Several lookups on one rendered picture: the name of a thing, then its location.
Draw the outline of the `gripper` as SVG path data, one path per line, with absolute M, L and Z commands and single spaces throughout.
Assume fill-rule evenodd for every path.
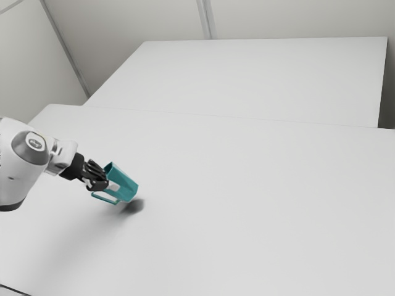
M 77 179 L 84 182 L 89 191 L 105 191 L 107 189 L 117 192 L 120 189 L 117 183 L 106 180 L 106 173 L 101 166 L 91 159 L 85 162 L 84 156 L 79 153 L 74 155 L 70 166 L 59 176 L 69 181 Z

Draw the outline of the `teal faceted mug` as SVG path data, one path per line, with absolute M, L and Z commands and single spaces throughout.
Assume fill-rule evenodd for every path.
M 112 205 L 119 202 L 130 203 L 137 194 L 138 185 L 114 162 L 108 163 L 104 172 L 109 180 L 108 186 L 102 190 L 106 194 L 100 195 L 98 191 L 94 191 L 91 196 Z

